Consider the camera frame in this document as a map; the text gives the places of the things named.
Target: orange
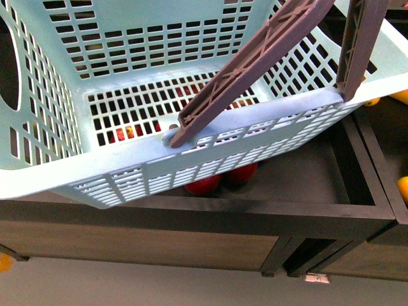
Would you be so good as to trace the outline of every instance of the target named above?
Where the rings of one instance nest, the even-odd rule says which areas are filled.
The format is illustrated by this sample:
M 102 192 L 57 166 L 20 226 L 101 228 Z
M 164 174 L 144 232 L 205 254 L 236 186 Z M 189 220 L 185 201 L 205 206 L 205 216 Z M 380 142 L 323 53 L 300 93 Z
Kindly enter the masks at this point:
M 0 272 L 7 272 L 12 265 L 13 262 L 10 260 L 10 256 L 0 253 Z
M 398 180 L 398 189 L 402 195 L 402 198 L 408 204 L 408 177 L 402 177 Z
M 408 89 L 400 92 L 396 92 L 394 94 L 390 94 L 390 97 L 401 101 L 408 105 Z
M 374 105 L 376 105 L 379 101 L 380 101 L 380 98 L 371 99 L 371 100 L 368 100 L 368 101 L 364 104 L 364 106 L 374 106 Z

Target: display bin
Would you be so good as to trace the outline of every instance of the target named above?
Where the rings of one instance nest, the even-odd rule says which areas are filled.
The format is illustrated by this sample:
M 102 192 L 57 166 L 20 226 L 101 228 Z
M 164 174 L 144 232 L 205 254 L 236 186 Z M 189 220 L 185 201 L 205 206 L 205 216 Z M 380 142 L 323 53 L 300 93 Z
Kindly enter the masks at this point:
M 259 164 L 211 197 L 183 187 L 98 210 L 53 193 L 0 205 L 0 244 L 21 258 L 125 261 L 259 271 L 292 254 L 361 243 L 395 222 L 353 120 Z

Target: red apple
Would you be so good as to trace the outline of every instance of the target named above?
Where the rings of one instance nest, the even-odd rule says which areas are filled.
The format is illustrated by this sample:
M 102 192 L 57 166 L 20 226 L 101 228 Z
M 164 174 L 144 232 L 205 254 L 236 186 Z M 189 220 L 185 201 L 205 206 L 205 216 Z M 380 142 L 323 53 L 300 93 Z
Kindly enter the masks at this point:
M 185 185 L 184 187 L 196 196 L 204 196 L 214 192 L 221 181 L 222 175 L 217 174 L 212 177 L 207 177 L 202 180 Z
M 247 166 L 226 172 L 224 176 L 228 182 L 243 184 L 248 182 L 255 175 L 257 168 L 258 163 L 248 164 Z

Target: shopping basket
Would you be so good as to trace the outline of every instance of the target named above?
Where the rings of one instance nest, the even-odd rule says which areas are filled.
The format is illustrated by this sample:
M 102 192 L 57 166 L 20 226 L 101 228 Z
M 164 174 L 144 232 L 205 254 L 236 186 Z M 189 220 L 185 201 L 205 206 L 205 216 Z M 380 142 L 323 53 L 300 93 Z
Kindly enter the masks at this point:
M 283 2 L 1 0 L 18 103 L 0 97 L 0 198 L 51 190 L 112 207 L 296 149 L 406 88 L 408 42 L 384 22 L 372 69 L 344 102 L 334 88 L 340 47 L 316 27 L 171 148 L 179 111 Z M 335 6 L 346 14 L 348 4 Z

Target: basket handle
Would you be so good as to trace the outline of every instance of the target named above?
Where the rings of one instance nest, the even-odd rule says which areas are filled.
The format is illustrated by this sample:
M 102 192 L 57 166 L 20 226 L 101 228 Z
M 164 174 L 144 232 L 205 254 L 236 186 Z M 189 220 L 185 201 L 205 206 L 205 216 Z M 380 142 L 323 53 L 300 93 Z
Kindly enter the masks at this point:
M 351 0 L 336 84 L 345 102 L 353 99 L 368 66 L 390 0 Z
M 335 0 L 287 0 L 266 24 L 179 113 L 180 147 L 262 77 L 329 12 Z

